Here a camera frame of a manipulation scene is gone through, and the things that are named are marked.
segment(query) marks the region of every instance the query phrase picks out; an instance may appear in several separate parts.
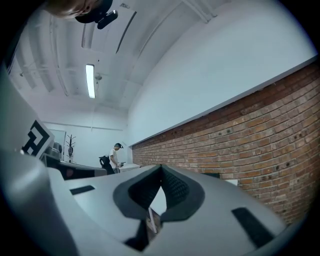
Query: ceiling light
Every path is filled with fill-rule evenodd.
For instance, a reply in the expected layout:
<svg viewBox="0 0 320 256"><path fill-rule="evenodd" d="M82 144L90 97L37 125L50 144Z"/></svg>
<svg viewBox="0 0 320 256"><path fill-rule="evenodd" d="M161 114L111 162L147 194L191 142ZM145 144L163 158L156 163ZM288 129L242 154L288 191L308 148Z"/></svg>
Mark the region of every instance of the ceiling light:
<svg viewBox="0 0 320 256"><path fill-rule="evenodd" d="M95 66L94 65L86 65L85 66L85 74L86 74L86 85L88 86L89 97L94 99L96 97L95 94Z"/></svg>

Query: white t-shirt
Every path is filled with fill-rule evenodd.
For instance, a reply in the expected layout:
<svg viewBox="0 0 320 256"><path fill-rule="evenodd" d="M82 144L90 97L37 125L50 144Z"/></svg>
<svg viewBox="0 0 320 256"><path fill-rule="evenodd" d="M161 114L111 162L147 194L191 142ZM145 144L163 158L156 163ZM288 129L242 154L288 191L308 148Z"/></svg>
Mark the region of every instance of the white t-shirt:
<svg viewBox="0 0 320 256"><path fill-rule="evenodd" d="M113 159L114 161L118 162L118 159L117 159L117 151L114 149L114 148L111 148L110 149L110 152L109 152L109 158L113 156ZM112 162L111 158L110 158L110 165L113 169L116 169L117 168L117 165L115 165L114 162Z"/></svg>

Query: gray plastic surface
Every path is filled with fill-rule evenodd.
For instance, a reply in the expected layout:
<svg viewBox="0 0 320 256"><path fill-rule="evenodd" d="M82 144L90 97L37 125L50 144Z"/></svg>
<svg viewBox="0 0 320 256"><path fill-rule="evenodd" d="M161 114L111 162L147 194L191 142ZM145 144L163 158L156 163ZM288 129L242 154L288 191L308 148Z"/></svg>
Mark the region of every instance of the gray plastic surface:
<svg viewBox="0 0 320 256"><path fill-rule="evenodd" d="M185 221L165 222L143 251L123 244L135 235L139 221L124 217L115 206L115 187L153 166L117 175L64 181L61 173L34 157L0 151L0 185L12 211L44 250L51 255L271 255L293 231L270 209L240 188L214 177L173 170L199 184L205 199ZM70 189L91 185L94 190L73 196ZM256 250L231 210L246 207L276 237Z"/></svg>
<svg viewBox="0 0 320 256"><path fill-rule="evenodd" d="M153 166L133 169L123 174L73 179L65 182L69 189L93 186L94 190L74 195L75 201L101 228L119 241L125 242L136 236L140 220L127 218L121 213L114 202L113 192L120 183L151 169Z"/></svg>
<svg viewBox="0 0 320 256"><path fill-rule="evenodd" d="M173 170L200 183L205 199L186 221L165 222L156 238L145 249L150 255L242 256L255 251L247 233L231 210L246 207L277 236L286 225L273 211L240 188L214 177L181 168Z"/></svg>
<svg viewBox="0 0 320 256"><path fill-rule="evenodd" d="M9 207L50 255L141 255L88 217L58 170L45 168L32 156L1 150L0 170L0 186Z"/></svg>

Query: ceiling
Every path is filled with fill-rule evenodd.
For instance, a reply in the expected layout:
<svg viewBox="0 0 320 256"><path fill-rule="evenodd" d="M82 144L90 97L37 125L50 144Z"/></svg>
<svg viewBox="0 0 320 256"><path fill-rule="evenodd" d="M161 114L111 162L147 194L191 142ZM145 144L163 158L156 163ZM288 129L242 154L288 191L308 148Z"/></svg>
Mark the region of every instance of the ceiling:
<svg viewBox="0 0 320 256"><path fill-rule="evenodd" d="M22 96L71 97L128 110L175 41L195 23L214 19L215 8L227 2L114 0L110 10L118 18L102 30L38 11L21 35L11 80ZM86 64L94 65L95 99L88 95Z"/></svg>

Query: brick wall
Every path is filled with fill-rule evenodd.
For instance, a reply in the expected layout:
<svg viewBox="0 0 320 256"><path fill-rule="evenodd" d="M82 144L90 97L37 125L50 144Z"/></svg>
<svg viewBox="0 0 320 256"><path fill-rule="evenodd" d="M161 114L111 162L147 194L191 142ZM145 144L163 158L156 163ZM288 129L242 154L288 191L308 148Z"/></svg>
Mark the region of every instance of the brick wall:
<svg viewBox="0 0 320 256"><path fill-rule="evenodd" d="M287 223L309 208L320 180L320 69L311 64L263 90L132 147L142 166L220 173Z"/></svg>

